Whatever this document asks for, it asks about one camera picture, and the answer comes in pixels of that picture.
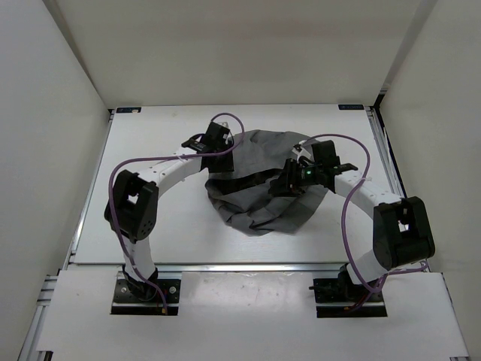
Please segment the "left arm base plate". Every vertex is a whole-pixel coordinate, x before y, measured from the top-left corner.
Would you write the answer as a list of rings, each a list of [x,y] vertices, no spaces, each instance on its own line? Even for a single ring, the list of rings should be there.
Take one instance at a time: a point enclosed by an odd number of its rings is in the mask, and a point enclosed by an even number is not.
[[[180,304],[181,279],[158,278],[158,288],[162,291],[166,301],[166,309],[162,297],[156,288],[147,285],[136,289],[125,279],[124,274],[118,273],[110,307],[112,315],[141,315],[141,316],[177,316]]]

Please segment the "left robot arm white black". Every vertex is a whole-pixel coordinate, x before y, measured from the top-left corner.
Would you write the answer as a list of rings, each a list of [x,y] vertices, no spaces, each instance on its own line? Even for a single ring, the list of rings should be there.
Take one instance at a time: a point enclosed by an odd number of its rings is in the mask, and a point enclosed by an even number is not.
[[[138,172],[113,171],[104,218],[122,248],[123,275],[128,290],[140,302],[165,298],[165,292],[157,284],[158,270],[149,243],[157,221],[160,196],[205,169],[210,173],[233,171],[235,145],[228,124],[212,121],[206,132],[193,135],[177,152],[156,164]]]

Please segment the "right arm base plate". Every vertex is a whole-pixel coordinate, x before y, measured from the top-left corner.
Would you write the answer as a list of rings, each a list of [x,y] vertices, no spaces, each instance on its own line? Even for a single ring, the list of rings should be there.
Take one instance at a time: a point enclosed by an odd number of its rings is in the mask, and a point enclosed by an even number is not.
[[[337,278],[314,278],[313,291],[318,319],[387,317],[383,294]]]

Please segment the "grey pleated skirt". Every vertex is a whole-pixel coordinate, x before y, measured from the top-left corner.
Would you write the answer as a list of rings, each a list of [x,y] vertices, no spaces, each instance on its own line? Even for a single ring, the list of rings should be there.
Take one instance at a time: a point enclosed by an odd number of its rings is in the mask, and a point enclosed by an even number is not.
[[[312,186],[296,197],[268,193],[292,148],[308,137],[297,132],[255,129],[236,134],[234,171],[211,173],[205,183],[207,196],[226,225],[247,235],[269,232],[296,233],[316,212],[328,190]]]

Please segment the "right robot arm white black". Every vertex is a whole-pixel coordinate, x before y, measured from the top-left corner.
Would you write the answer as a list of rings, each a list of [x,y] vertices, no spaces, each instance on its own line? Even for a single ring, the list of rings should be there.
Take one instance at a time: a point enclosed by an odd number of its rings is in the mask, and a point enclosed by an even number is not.
[[[337,286],[327,294],[362,303],[380,293],[389,275],[414,272],[414,263],[435,254],[434,238],[425,203],[416,196],[402,197],[376,185],[366,171],[342,163],[332,140],[313,138],[300,141],[293,149],[295,158],[287,159],[279,177],[270,183],[275,197],[294,197],[313,186],[322,186],[343,197],[342,218],[349,205],[367,214],[373,224],[371,249],[355,258],[347,241],[346,223],[340,224],[348,262],[337,276]]]

